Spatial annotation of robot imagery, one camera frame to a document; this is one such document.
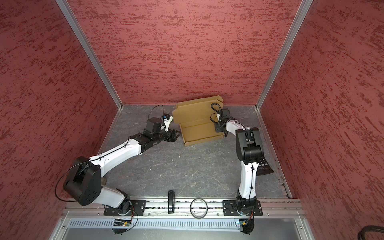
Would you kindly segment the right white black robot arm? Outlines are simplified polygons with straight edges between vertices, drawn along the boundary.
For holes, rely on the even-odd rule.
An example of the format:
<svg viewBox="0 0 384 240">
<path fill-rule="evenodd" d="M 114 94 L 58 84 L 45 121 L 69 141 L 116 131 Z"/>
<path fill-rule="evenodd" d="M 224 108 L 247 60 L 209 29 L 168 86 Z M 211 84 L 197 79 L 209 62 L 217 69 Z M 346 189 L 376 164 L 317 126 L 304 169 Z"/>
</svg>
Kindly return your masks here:
<svg viewBox="0 0 384 240">
<path fill-rule="evenodd" d="M 252 216 L 258 208 L 256 176 L 264 150 L 257 128 L 246 127 L 232 118 L 214 123 L 218 133 L 236 137 L 236 154 L 241 163 L 241 182 L 236 197 L 237 211 L 243 216 Z"/>
</svg>

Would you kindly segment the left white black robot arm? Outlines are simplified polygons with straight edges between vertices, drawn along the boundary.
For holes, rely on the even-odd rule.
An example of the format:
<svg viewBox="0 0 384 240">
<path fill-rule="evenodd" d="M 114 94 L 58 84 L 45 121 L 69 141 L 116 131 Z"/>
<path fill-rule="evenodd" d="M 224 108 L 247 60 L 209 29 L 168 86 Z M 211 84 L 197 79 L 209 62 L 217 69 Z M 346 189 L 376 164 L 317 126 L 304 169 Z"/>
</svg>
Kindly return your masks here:
<svg viewBox="0 0 384 240">
<path fill-rule="evenodd" d="M 59 179 L 63 183 L 63 190 L 72 197 L 72 202 L 81 206 L 101 204 L 117 215 L 134 215 L 130 196 L 122 190 L 106 187 L 102 178 L 113 168 L 162 141 L 175 142 L 181 131 L 170 129 L 172 120 L 173 117 L 168 114 L 150 118 L 143 133 L 129 136 L 122 144 L 99 155 L 78 157 Z"/>
</svg>

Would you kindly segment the brown cardboard box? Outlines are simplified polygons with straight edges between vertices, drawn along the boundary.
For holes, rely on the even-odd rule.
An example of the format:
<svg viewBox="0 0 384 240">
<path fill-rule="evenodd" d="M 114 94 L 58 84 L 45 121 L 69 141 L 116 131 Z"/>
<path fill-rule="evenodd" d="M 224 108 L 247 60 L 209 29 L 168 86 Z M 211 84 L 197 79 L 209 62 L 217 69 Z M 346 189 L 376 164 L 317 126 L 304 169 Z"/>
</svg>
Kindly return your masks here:
<svg viewBox="0 0 384 240">
<path fill-rule="evenodd" d="M 215 124 L 211 121 L 211 116 L 216 114 L 211 104 L 217 103 L 223 107 L 223 101 L 221 96 L 213 96 L 176 104 L 173 121 L 181 128 L 186 147 L 225 137 L 224 133 L 216 132 Z"/>
</svg>

